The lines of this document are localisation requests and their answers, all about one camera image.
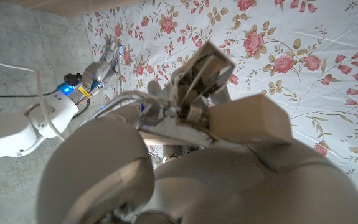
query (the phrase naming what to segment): wire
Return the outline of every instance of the wire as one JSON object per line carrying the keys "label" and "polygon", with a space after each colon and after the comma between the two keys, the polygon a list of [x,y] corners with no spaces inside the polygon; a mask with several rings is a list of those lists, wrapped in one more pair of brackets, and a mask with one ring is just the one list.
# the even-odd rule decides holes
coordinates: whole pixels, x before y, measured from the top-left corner
{"label": "wire", "polygon": [[[120,44],[120,42],[118,42],[118,39],[117,38],[114,38],[114,41],[115,41],[115,44],[118,45],[118,47],[122,47],[122,45]],[[119,94],[122,93],[122,73],[121,73],[121,57],[122,55],[120,54],[119,51],[116,52],[115,54],[115,57],[116,57],[116,60],[117,60],[117,63],[118,63],[118,72],[119,72]]]}
{"label": "wire", "polygon": [[44,119],[46,120],[46,123],[50,126],[50,128],[53,130],[53,132],[62,140],[65,141],[64,136],[57,130],[57,128],[54,126],[54,124],[51,122],[49,118],[49,114],[46,110],[46,104],[44,102],[43,94],[42,94],[42,80],[40,79],[40,74],[37,70],[30,69],[30,68],[24,68],[24,67],[18,67],[13,65],[7,65],[5,63],[0,63],[0,66],[7,67],[7,68],[14,68],[18,70],[28,71],[28,72],[34,72],[36,74],[36,84],[37,84],[37,95],[39,97],[39,104],[40,109],[42,110],[42,114],[44,116]]}
{"label": "wire", "polygon": [[[55,89],[53,92],[50,93],[45,93],[43,94],[43,96],[48,96],[51,95],[53,93],[55,93],[57,91],[57,89]],[[38,95],[0,95],[0,98],[30,98],[30,97],[38,97]]]}
{"label": "wire", "polygon": [[87,109],[89,109],[89,106],[90,106],[90,99],[88,99],[87,101],[86,101],[86,107],[81,111],[81,112],[79,112],[79,113],[77,113],[72,119],[75,119],[75,118],[77,118],[77,117],[79,117],[81,114],[83,114]]}
{"label": "wire", "polygon": [[91,121],[93,119],[97,119],[99,116],[105,114],[108,110],[113,109],[114,106],[118,105],[122,101],[125,100],[142,100],[149,104],[158,104],[160,107],[169,108],[170,102],[160,97],[149,95],[147,93],[141,93],[138,91],[126,91],[122,94],[119,94],[117,97],[111,100],[107,105],[105,105],[102,109],[93,114],[90,118],[88,118],[84,123]]}

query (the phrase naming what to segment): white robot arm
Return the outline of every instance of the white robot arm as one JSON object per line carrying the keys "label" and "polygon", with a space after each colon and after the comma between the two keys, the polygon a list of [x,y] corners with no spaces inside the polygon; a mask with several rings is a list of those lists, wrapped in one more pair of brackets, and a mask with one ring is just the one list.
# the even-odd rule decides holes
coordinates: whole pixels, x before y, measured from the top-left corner
{"label": "white robot arm", "polygon": [[[59,133],[77,114],[78,106],[111,85],[119,74],[121,45],[107,40],[107,49],[98,62],[89,65],[83,75],[68,74],[65,82],[51,95],[43,96],[51,123]],[[35,150],[46,138],[57,133],[46,121],[39,100],[20,113],[0,117],[0,157],[21,157]]]}

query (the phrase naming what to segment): floral fabric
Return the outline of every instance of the floral fabric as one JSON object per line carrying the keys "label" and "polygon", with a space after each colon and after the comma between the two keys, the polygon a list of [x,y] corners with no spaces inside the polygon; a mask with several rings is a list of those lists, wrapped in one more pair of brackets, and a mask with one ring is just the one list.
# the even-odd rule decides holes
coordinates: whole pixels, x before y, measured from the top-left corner
{"label": "floral fabric", "polygon": [[[294,137],[358,188],[358,0],[154,0],[83,19],[95,60],[108,36],[124,45],[122,91],[163,87],[211,41],[237,64],[232,98],[266,94],[288,112]],[[117,94],[119,84],[106,101]],[[160,162],[160,146],[150,153]]]}

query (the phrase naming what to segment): concrete floor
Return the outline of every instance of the concrete floor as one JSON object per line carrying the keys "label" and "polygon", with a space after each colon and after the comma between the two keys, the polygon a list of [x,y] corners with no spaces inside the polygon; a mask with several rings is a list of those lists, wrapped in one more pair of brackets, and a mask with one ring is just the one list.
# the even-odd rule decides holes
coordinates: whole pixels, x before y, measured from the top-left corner
{"label": "concrete floor", "polygon": [[[67,19],[0,2],[0,62],[34,67],[42,75],[45,92],[52,91],[67,73],[82,73],[92,61],[81,17]],[[35,75],[0,67],[0,95],[36,94]],[[18,112],[34,99],[0,98],[0,115]],[[102,95],[72,132],[103,103]],[[42,171],[60,140],[47,139],[21,158],[0,158],[0,223],[36,223],[35,200]]]}

